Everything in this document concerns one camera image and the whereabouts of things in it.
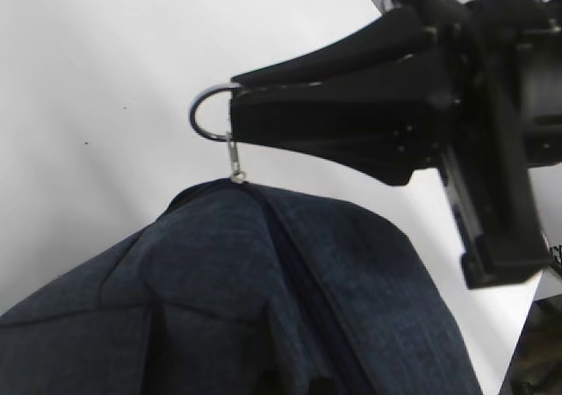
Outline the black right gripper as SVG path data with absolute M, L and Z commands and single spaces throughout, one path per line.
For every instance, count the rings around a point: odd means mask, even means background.
M 448 52 L 457 99 L 443 177 L 466 285 L 551 265 L 529 171 L 561 161 L 561 0 L 391 0 Z

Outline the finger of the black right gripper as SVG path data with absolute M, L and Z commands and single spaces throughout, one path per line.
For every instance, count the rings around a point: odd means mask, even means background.
M 232 98 L 240 143 L 309 154 L 403 186 L 440 169 L 453 89 L 443 51 L 430 48 L 316 84 L 253 89 Z
M 245 87 L 310 83 L 392 61 L 429 47 L 432 39 L 408 8 L 394 9 L 364 28 L 309 54 L 234 76 Z

